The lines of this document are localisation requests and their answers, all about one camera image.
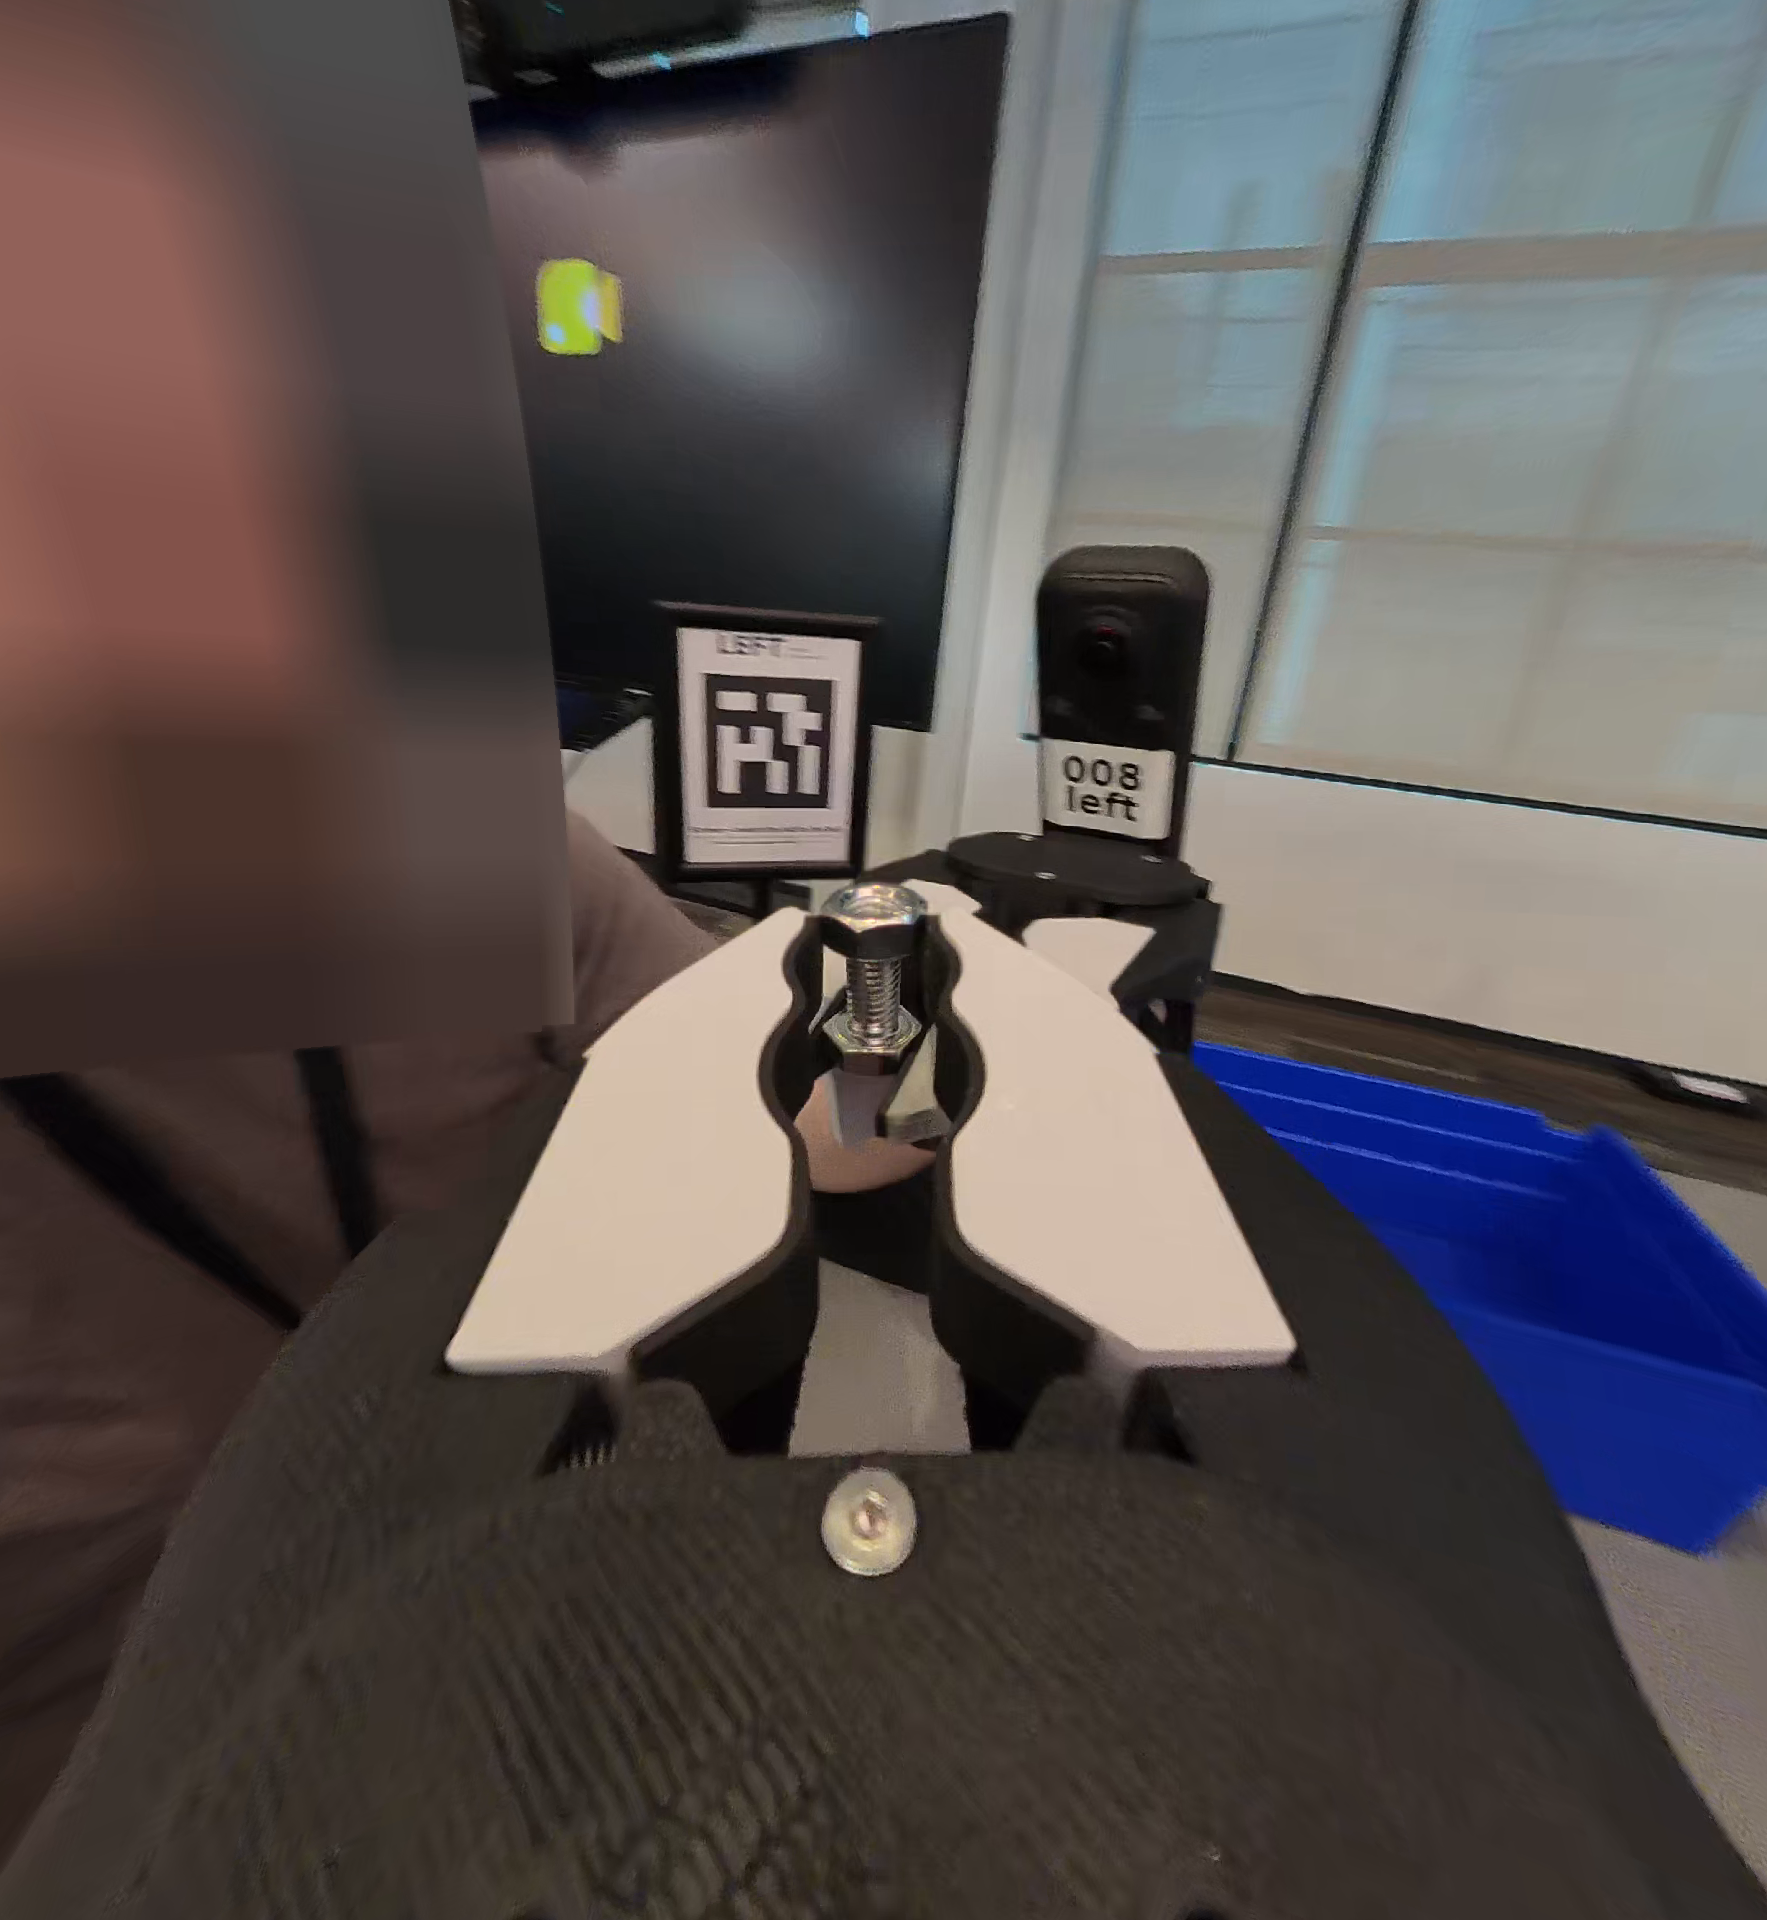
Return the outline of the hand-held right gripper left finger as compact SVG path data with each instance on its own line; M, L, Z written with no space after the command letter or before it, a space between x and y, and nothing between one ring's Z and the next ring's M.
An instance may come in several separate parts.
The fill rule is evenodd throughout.
M441 1369L685 1384L728 1449L785 1449L820 1325L816 1011L803 907L635 998L582 1049Z

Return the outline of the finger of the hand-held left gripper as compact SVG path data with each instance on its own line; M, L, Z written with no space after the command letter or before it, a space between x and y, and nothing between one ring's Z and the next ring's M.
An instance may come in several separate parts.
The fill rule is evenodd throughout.
M1093 994L1127 971L1127 920L1030 920L1023 949Z
M820 1071L828 1135L842 1151L889 1144L891 1086L898 1086L898 1060L889 1049L847 1049L842 1068L828 1068Z

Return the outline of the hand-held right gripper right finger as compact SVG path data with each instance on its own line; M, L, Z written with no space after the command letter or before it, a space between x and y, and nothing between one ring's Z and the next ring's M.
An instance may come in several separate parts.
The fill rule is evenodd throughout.
M976 907L931 907L941 1184L924 1314L965 1444L1003 1449L1056 1376L1283 1369L1297 1331L1207 1161L1192 1060Z

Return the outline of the silver hex bolt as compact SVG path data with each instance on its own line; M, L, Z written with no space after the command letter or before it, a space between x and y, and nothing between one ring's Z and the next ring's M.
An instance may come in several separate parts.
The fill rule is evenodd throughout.
M909 1068L909 1049L921 1043L921 1011L909 1005L909 964L916 958L898 958L898 964L856 964L847 958L847 985L842 985L842 998L820 1018L820 1043L832 1060L847 1060L847 1049L889 1049L889 1060Z

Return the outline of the person's left hand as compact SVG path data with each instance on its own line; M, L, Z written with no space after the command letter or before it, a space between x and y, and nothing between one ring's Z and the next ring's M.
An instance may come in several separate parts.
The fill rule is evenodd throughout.
M803 1134L816 1192L880 1192L880 1184L909 1184L931 1165L931 1144L898 1144L898 1135L856 1135L847 1144L832 1134L828 1076L805 1089L793 1134Z

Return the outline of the black framed marker sign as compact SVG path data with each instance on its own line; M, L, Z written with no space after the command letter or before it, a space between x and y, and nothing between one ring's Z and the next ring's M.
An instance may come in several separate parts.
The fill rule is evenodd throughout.
M842 881L868 866L873 618L652 604L661 881Z

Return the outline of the large blue plastic bin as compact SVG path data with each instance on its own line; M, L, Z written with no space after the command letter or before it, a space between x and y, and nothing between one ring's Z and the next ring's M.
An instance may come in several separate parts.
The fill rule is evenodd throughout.
M1767 1501L1767 1282L1595 1126L1192 1043L1422 1282L1559 1508L1711 1549Z

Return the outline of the large paned window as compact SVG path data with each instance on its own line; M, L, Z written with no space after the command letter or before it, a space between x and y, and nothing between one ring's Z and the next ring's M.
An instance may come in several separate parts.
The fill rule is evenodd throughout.
M1052 545L1207 758L1767 832L1767 0L1133 7Z

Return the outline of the large black monitor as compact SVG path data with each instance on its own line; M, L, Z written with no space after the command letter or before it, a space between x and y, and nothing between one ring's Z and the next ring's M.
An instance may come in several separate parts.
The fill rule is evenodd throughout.
M553 684L652 684L652 604L873 618L924 729L988 275L1003 12L475 102ZM628 339L534 352L534 266Z

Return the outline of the yellow-green sticker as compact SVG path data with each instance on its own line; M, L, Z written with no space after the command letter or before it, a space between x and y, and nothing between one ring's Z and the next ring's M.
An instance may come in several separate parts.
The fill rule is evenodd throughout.
M534 266L534 352L595 356L628 339L622 275L595 259Z

